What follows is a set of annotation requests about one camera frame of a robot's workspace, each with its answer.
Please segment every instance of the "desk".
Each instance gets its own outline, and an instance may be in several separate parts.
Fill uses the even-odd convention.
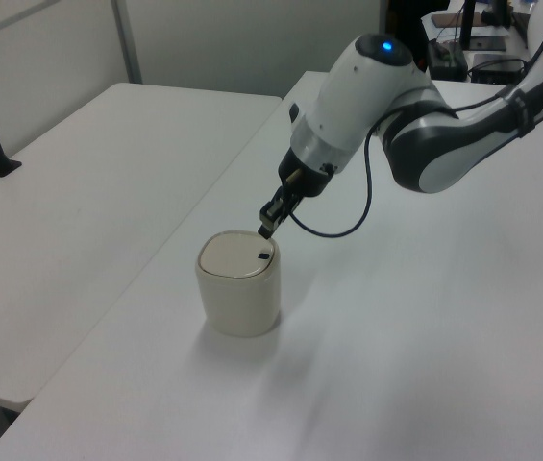
[[[446,11],[444,11],[444,12],[448,12],[448,13],[458,12],[462,5],[463,5],[462,0],[451,0],[450,4],[448,6],[448,9]],[[477,3],[476,7],[475,7],[475,12],[482,12],[482,10],[484,10],[486,7],[487,7],[487,5],[484,5],[482,3]],[[516,11],[517,12],[528,12],[528,10],[526,10],[526,8],[527,7],[525,5],[521,5],[519,3],[519,5],[517,5]],[[444,13],[444,12],[434,12],[432,14],[441,14],[441,13]],[[423,24],[425,23],[425,21],[431,22],[432,14],[427,14],[426,16],[423,16],[423,18],[422,18]],[[477,30],[478,30],[478,28],[473,28],[472,29],[472,36],[477,33]],[[460,31],[460,28],[457,29],[457,40],[458,40],[459,31]],[[431,30],[431,28],[425,27],[425,32],[427,34],[427,39],[428,40],[433,40],[437,36],[437,34],[434,33]],[[495,54],[495,55],[513,55],[513,56],[516,56],[518,58],[521,58],[522,60],[528,61],[530,59],[530,53],[528,51],[527,45],[525,44],[525,41],[523,41],[521,36],[519,36],[519,33],[516,31],[516,29],[514,27],[510,27],[507,30],[507,32],[508,32],[508,36],[506,37],[506,40],[505,40],[505,42],[506,42],[506,50],[503,51],[503,52],[501,52],[501,51],[482,51],[482,52],[481,51],[466,51],[466,52],[464,52],[464,56],[465,56],[465,60],[467,61],[468,69],[470,69],[472,67],[473,62],[474,62],[474,55],[476,55],[478,53],[491,53],[491,54]]]
[[[431,196],[397,186],[373,141],[358,232],[276,233],[279,326],[239,339],[205,324],[197,253],[258,226],[289,104],[324,77],[286,96],[7,431],[0,461],[543,459],[543,123]],[[437,85],[452,105],[498,89]],[[297,214],[344,230],[364,193],[355,158]]]
[[[115,85],[0,179],[0,405],[20,411],[279,98]]]

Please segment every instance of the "cylindrical container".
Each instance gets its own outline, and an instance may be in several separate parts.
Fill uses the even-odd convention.
[[[232,336],[258,336],[280,313],[280,248],[255,232],[230,230],[207,241],[196,260],[210,324]]]

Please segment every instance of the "white wall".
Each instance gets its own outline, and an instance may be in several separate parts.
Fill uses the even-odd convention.
[[[142,81],[285,96],[377,32],[385,0],[121,0]]]
[[[7,156],[127,81],[111,0],[61,0],[0,30],[0,140]]]

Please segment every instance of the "white tabletop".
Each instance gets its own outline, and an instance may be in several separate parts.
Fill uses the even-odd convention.
[[[281,323],[252,339],[206,325],[197,253],[257,228],[289,103],[323,78],[293,88],[0,440],[0,460],[543,459],[543,123],[435,195],[396,185],[372,142],[362,229],[276,233]],[[437,85],[456,105],[499,89]],[[364,189],[355,158],[297,214],[343,230]]]
[[[115,85],[0,179],[0,405],[21,410],[279,98]]]

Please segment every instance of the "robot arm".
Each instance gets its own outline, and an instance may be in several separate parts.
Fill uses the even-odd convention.
[[[388,36],[362,36],[339,57],[309,110],[291,108],[290,149],[279,167],[282,186],[260,211],[269,238],[304,197],[319,195],[340,173],[370,127],[397,184],[444,190],[482,160],[543,120],[543,53],[526,78],[469,118],[459,119]]]

